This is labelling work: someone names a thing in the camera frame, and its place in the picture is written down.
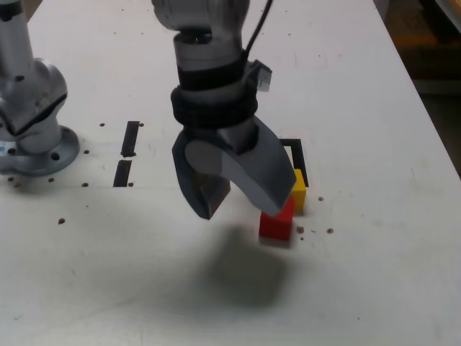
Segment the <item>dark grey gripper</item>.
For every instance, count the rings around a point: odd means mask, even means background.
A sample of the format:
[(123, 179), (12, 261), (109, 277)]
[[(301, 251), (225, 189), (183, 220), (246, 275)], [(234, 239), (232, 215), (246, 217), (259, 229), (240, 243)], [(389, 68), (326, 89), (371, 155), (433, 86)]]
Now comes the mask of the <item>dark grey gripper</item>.
[(210, 220), (233, 182), (262, 212), (282, 211), (295, 173), (280, 139), (257, 117), (192, 140), (183, 129), (172, 148), (182, 194), (193, 211)]

